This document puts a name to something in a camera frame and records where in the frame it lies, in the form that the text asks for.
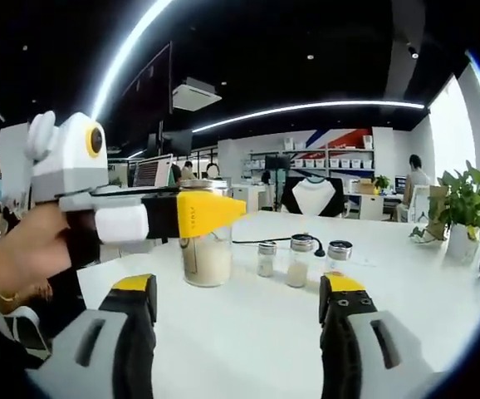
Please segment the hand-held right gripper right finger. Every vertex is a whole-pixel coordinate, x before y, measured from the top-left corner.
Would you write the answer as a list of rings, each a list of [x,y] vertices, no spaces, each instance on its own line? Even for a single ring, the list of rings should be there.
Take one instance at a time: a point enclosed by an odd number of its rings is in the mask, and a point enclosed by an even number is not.
[[[436,373],[421,342],[379,311],[363,285],[326,273],[319,294],[323,398],[423,398],[432,390]]]

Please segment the person's left hand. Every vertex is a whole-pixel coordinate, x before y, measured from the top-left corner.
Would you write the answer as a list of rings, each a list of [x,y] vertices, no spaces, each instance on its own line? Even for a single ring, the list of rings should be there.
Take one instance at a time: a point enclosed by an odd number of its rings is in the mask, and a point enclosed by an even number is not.
[[[41,204],[0,239],[0,296],[10,299],[22,290],[70,268],[62,233],[69,229],[56,204]]]

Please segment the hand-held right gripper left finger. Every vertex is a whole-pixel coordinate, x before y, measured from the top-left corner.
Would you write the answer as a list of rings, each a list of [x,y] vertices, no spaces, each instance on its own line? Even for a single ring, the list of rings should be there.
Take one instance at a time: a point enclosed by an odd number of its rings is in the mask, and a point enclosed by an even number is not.
[[[152,398],[157,283],[123,278],[97,310],[87,309],[52,341],[27,375],[47,398]]]

